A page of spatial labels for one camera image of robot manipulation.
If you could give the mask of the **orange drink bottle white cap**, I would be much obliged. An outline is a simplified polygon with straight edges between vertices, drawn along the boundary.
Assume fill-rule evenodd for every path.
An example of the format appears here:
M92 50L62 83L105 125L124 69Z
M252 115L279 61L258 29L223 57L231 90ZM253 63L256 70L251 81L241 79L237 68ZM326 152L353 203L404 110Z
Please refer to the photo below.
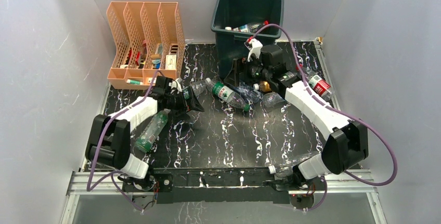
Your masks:
M241 31L239 27L237 27L237 28L225 27L225 30L227 30L227 31L236 31L236 32L240 32Z

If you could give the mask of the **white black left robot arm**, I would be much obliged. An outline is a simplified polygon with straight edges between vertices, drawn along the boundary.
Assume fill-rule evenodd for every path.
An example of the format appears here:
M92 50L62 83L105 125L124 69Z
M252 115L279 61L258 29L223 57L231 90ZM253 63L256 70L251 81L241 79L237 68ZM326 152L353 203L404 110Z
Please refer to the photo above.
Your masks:
M155 78L143 96L110 115L93 119L85 157L93 173L97 165L113 169L120 180L139 190L149 191L158 184L149 164L131 152L131 133L145 120L147 128L137 141L138 148L148 153L168 122L168 116L179 117L190 111L203 112L197 97L205 90L204 82L183 86L180 79Z

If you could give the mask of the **red label water bottle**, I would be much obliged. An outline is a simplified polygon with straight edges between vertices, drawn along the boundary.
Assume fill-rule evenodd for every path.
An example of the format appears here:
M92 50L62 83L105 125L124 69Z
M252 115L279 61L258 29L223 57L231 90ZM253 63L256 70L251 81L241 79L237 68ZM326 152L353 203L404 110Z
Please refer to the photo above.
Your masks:
M267 20L265 20L263 22L248 23L248 24L245 24L245 25L238 27L238 31L244 32L244 33L256 33L259 29L261 29L262 27L264 27L268 24L269 24L269 22Z

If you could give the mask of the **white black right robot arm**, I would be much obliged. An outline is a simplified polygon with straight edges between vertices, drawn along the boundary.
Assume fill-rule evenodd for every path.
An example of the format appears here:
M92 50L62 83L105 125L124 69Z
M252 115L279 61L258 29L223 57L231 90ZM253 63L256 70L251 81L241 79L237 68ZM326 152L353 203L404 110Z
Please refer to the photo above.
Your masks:
M304 85L300 69L287 67L283 51L277 45L266 45L259 51L250 51L246 58L233 59L224 81L235 86L240 81L267 82L273 92L298 108L326 139L321 152L301 162L270 165L274 180L267 184L273 188L305 190L313 184L314 178L338 175L368 157L367 128L336 113L308 85Z

